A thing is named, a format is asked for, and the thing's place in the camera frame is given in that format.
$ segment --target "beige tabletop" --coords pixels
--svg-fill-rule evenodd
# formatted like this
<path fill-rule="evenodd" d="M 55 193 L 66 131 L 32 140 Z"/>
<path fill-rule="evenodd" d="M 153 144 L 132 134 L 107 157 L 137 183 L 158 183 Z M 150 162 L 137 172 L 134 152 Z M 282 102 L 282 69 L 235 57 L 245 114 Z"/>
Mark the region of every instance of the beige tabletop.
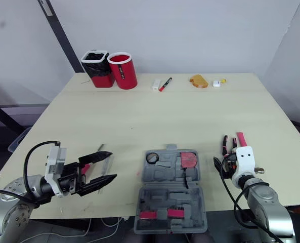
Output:
<path fill-rule="evenodd" d="M 151 89 L 155 78 L 173 80 L 160 92 Z M 47 140 L 67 148 L 66 164 L 103 150 L 114 153 L 110 174 L 117 173 L 102 192 L 84 197 L 53 197 L 34 210 L 32 218 L 89 218 L 133 216 L 136 211 L 146 150 L 195 149 L 199 154 L 201 181 L 207 211 L 230 210 L 229 199 L 213 156 L 221 158 L 223 136 L 243 132 L 253 147 L 256 167 L 265 169 L 261 179 L 270 183 L 283 205 L 300 205 L 300 134 L 257 76 L 252 73 L 203 74 L 206 89 L 191 85 L 192 74 L 138 74 L 138 86 L 121 90 L 96 89 L 84 73 L 75 74 L 48 106 L 0 172 L 0 189 L 22 177 L 29 149 Z M 211 82 L 226 78 L 220 88 Z M 49 145 L 31 156 L 29 175 L 44 174 Z M 87 180 L 100 176 L 102 162 L 87 172 Z M 240 190 L 227 180 L 236 196 Z M 245 200 L 240 202 L 247 208 Z"/>

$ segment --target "pen holder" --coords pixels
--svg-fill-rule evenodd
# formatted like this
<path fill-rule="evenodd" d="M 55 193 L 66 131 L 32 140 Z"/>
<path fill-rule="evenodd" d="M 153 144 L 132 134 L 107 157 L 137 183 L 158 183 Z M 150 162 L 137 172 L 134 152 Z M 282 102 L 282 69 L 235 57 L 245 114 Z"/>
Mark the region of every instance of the pen holder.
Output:
<path fill-rule="evenodd" d="M 107 60 L 121 89 L 129 90 L 138 84 L 130 53 L 116 52 L 110 54 Z"/>
<path fill-rule="evenodd" d="M 85 72 L 97 88 L 110 88 L 114 78 L 107 61 L 107 51 L 88 51 L 82 58 L 81 64 Z"/>

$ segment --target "gray plastic case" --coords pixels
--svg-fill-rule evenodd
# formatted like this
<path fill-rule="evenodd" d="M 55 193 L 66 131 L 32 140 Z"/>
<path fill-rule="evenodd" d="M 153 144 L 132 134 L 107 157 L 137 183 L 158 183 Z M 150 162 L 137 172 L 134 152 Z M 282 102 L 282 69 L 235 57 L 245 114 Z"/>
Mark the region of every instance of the gray plastic case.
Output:
<path fill-rule="evenodd" d="M 146 161 L 149 153 L 157 153 L 159 161 L 151 165 Z M 181 152 L 192 152 L 197 157 L 195 168 L 181 167 Z M 144 157 L 142 182 L 134 221 L 136 234 L 204 233 L 207 231 L 207 217 L 204 195 L 200 180 L 199 158 L 196 150 L 177 149 L 169 144 L 166 150 L 148 150 Z M 184 209 L 184 219 L 168 218 L 167 209 Z M 156 211 L 157 219 L 140 219 L 141 211 Z"/>

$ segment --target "black metal frame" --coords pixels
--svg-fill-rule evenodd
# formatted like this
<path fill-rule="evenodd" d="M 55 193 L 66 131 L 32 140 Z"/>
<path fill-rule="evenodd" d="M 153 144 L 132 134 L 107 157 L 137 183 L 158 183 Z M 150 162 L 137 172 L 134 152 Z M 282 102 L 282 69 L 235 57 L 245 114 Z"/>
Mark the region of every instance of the black metal frame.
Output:
<path fill-rule="evenodd" d="M 2 109 L 0 109 L 0 121 L 18 135 L 22 134 L 22 132 L 25 130 L 25 128 L 22 125 L 20 125 L 18 122 L 12 119 Z"/>
<path fill-rule="evenodd" d="M 51 16 L 47 15 L 47 13 L 45 12 L 40 1 L 44 1 L 49 5 L 49 8 L 52 12 Z M 37 2 L 40 5 L 40 7 L 42 8 L 43 13 L 45 14 L 45 17 L 48 20 L 50 27 L 52 28 L 55 37 L 58 39 L 58 42 L 59 42 L 60 46 L 62 47 L 62 50 L 64 51 L 66 57 L 68 58 L 73 70 L 75 72 L 84 72 L 84 69 L 82 68 L 82 66 L 80 64 L 80 61 L 77 58 L 69 40 L 68 40 L 68 37 L 65 34 L 56 13 L 54 12 L 54 9 L 53 9 L 50 1 L 49 0 L 37 0 Z"/>

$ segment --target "red cup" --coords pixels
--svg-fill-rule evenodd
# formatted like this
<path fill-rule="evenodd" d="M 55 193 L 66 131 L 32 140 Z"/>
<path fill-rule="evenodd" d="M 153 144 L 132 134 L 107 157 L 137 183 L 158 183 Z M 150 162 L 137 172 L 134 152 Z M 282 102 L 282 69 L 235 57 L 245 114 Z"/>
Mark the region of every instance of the red cup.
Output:
<path fill-rule="evenodd" d="M 107 60 L 121 89 L 129 90 L 138 84 L 130 53 L 116 52 L 110 54 Z"/>

